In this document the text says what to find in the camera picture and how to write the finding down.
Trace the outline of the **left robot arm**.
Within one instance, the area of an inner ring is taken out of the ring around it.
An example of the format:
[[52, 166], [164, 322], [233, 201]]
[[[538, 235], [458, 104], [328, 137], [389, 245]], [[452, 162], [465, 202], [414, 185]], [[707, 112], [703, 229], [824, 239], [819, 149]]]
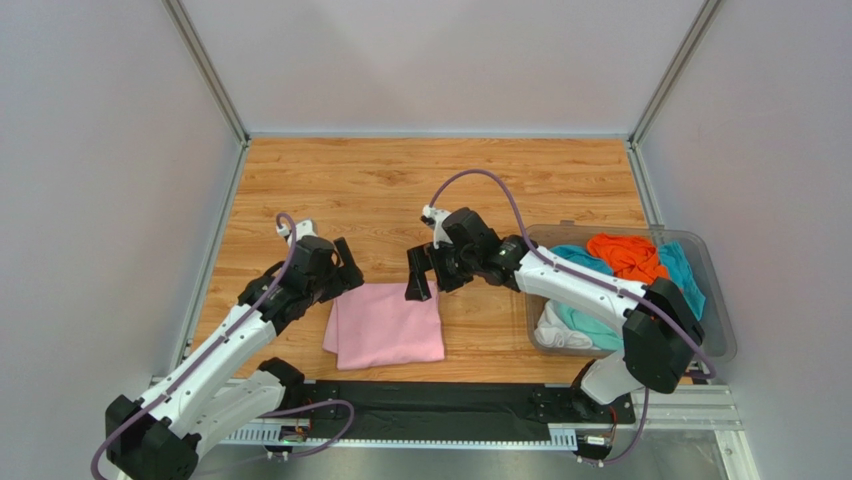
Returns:
[[90, 463], [93, 478], [102, 478], [99, 464], [107, 459], [132, 479], [188, 479], [214, 446], [254, 419], [354, 408], [346, 400], [305, 403], [304, 375], [277, 357], [237, 386], [226, 385], [311, 307], [364, 287], [345, 238], [313, 232], [284, 237], [286, 258], [248, 282], [197, 350], [144, 393], [120, 395], [107, 407], [105, 439]]

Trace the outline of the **pink t shirt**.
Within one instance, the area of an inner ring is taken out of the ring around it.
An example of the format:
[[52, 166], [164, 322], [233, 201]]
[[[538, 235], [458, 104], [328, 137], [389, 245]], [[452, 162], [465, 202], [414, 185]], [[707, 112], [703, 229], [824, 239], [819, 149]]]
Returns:
[[404, 283], [368, 283], [333, 301], [322, 348], [341, 371], [445, 359], [438, 296], [405, 298]]

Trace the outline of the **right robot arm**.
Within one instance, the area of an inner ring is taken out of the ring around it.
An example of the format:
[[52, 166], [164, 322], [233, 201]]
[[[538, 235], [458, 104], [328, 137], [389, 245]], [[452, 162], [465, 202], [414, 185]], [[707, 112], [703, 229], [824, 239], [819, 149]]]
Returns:
[[425, 206], [421, 220], [433, 239], [409, 252], [406, 297], [427, 300], [425, 274], [451, 292], [479, 277], [487, 284], [566, 304], [614, 330], [623, 344], [591, 361], [575, 378], [589, 402], [609, 405], [641, 388], [671, 394], [701, 349], [704, 331], [678, 286], [596, 272], [563, 259], [519, 235], [499, 237], [467, 207], [454, 212]]

